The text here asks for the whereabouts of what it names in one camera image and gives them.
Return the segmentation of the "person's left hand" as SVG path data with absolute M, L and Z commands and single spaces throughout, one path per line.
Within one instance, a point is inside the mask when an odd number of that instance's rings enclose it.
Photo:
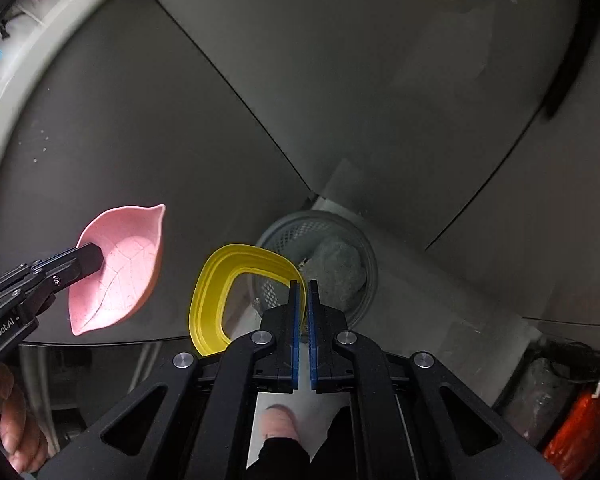
M 48 459 L 48 443 L 14 374 L 0 364 L 0 443 L 18 474 L 33 474 Z

